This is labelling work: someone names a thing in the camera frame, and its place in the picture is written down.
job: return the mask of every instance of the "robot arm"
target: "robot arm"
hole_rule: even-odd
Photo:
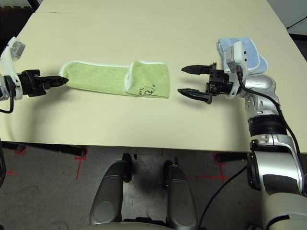
[[[0,74],[0,101],[10,99],[11,108],[9,111],[0,110],[0,112],[11,113],[13,100],[20,100],[23,95],[29,97],[45,95],[45,90],[68,82],[67,78],[60,76],[40,77],[40,71],[37,69],[17,74],[13,62],[21,57],[24,48],[25,44],[13,37],[1,54],[0,63],[4,76]]]
[[[286,124],[275,94],[275,81],[264,74],[248,75],[247,56],[242,42],[226,50],[231,73],[210,66],[187,66],[191,74],[209,74],[206,91],[178,89],[192,99],[212,102],[213,96],[243,97],[251,136],[248,154],[248,183],[261,191],[263,229],[305,229],[307,199],[302,196],[304,176],[299,148]]]

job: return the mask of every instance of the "folded towel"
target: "folded towel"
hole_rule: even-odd
[[[60,76],[69,87],[125,96],[169,96],[167,66],[160,62],[133,62],[131,66],[71,61],[63,65]]]
[[[169,74],[162,62],[134,61],[125,79],[125,91],[134,95],[169,96]]]
[[[268,68],[268,63],[263,56],[259,55],[254,41],[248,37],[243,38],[220,38],[217,42],[217,48],[223,57],[223,66],[226,73],[230,72],[230,68],[226,62],[226,49],[231,47],[234,43],[242,41],[243,46],[247,52],[248,72],[249,73],[263,73]]]

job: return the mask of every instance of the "red tape marking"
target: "red tape marking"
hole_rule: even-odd
[[[216,159],[215,159],[216,155],[217,155],[217,152],[212,153],[214,164],[216,164],[216,165],[226,165],[225,162],[217,162]]]
[[[17,151],[17,150],[14,151],[14,154],[24,155],[26,151],[27,151],[27,146],[25,146],[25,147],[24,147],[24,150],[22,150],[22,151]]]
[[[7,175],[12,175],[12,176],[17,176],[18,172],[13,172],[13,171],[6,171],[5,172]]]
[[[222,184],[224,184],[224,177],[223,177],[223,169],[222,169],[222,166],[220,166],[220,174],[221,174],[221,179],[222,179]]]
[[[187,178],[191,178],[191,177],[194,177],[194,178],[197,178],[197,179],[229,179],[230,177],[229,176],[187,176]]]
[[[85,154],[81,157],[75,157],[75,160],[78,160],[78,169],[77,169],[77,174],[76,174],[76,180],[79,179],[79,174],[80,174],[80,170],[81,170],[81,161],[86,160],[87,157],[87,152],[88,152],[88,147],[85,148]]]

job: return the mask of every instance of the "blue towel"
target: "blue towel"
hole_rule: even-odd
[[[223,57],[224,71],[230,72],[230,68],[226,62],[226,49],[231,47],[234,43],[242,41],[243,46],[247,52],[248,57],[248,72],[249,73],[263,73],[268,68],[268,62],[258,53],[255,43],[248,37],[242,38],[220,38],[217,42],[217,48]]]

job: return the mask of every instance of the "wall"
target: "wall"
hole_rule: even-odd
[[[0,0],[0,6],[30,6],[27,0]]]
[[[307,0],[267,0],[280,21],[288,27],[307,16]],[[307,19],[288,29],[290,34],[307,35]]]

